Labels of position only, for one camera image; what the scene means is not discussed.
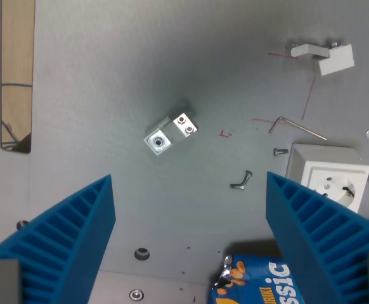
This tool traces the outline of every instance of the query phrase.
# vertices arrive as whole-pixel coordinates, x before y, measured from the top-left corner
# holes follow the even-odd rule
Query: white electrical socket
[[[354,149],[293,144],[286,177],[358,212],[369,175]]]

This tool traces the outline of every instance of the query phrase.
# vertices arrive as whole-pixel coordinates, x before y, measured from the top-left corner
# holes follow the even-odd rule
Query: blue bag
[[[209,304],[304,304],[280,258],[235,255],[229,271],[231,282],[212,289]]]

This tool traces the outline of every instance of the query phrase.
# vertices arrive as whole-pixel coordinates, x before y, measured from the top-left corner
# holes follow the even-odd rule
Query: red marker line
[[[298,59],[298,57],[293,57],[293,56],[284,55],[284,54],[268,53],[268,55],[269,56],[282,57],[282,58],[288,58],[288,59]]]
[[[310,88],[309,96],[307,97],[306,106],[304,107],[303,116],[301,117],[301,120],[304,119],[304,115],[306,114],[307,106],[309,105],[311,93],[313,92],[314,83],[316,82],[316,78],[317,78],[317,75],[314,75],[314,79],[313,79],[313,82],[311,83],[311,88]]]
[[[228,133],[228,135],[224,135],[224,130],[221,130],[220,136],[223,136],[225,138],[229,138],[229,136],[232,136],[232,133]]]

